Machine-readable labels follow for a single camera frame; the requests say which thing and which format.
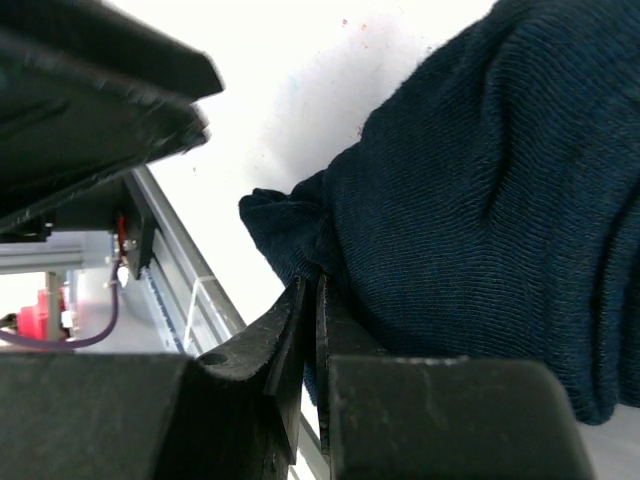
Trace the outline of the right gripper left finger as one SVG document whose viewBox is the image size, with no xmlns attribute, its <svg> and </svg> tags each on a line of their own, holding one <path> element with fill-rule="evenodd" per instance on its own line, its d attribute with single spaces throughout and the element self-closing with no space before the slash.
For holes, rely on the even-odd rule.
<svg viewBox="0 0 640 480">
<path fill-rule="evenodd" d="M 199 356 L 1 357 L 5 479 L 283 479 L 296 460 L 306 284 Z"/>
</svg>

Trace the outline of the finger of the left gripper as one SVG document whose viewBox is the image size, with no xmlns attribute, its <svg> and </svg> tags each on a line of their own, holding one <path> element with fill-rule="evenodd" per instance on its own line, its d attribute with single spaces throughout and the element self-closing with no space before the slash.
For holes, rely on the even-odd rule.
<svg viewBox="0 0 640 480">
<path fill-rule="evenodd" d="M 204 144 L 210 58 L 100 1 L 1 5 L 1 229 Z"/>
</svg>

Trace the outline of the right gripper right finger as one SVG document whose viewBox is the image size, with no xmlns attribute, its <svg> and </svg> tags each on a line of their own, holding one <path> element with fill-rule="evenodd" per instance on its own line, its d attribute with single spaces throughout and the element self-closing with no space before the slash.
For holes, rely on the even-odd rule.
<svg viewBox="0 0 640 480">
<path fill-rule="evenodd" d="M 316 296 L 321 448 L 335 479 L 591 479 L 567 395 L 524 360 L 398 357 Z"/>
</svg>

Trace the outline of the dark navy sock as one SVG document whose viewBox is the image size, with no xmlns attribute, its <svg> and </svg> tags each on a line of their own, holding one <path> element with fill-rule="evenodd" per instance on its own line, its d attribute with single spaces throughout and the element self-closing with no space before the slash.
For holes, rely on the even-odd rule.
<svg viewBox="0 0 640 480">
<path fill-rule="evenodd" d="M 239 211 L 281 280 L 329 276 L 397 355 L 541 361 L 588 424 L 637 406 L 638 3 L 496 3 Z"/>
</svg>

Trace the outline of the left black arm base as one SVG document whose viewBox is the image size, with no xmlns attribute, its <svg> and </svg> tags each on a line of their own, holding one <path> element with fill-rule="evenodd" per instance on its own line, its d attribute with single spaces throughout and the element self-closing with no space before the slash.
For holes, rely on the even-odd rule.
<svg viewBox="0 0 640 480">
<path fill-rule="evenodd" d="M 1 231 L 1 272 L 93 268 L 122 246 L 135 279 L 152 257 L 157 222 L 134 173 L 127 173 Z"/>
</svg>

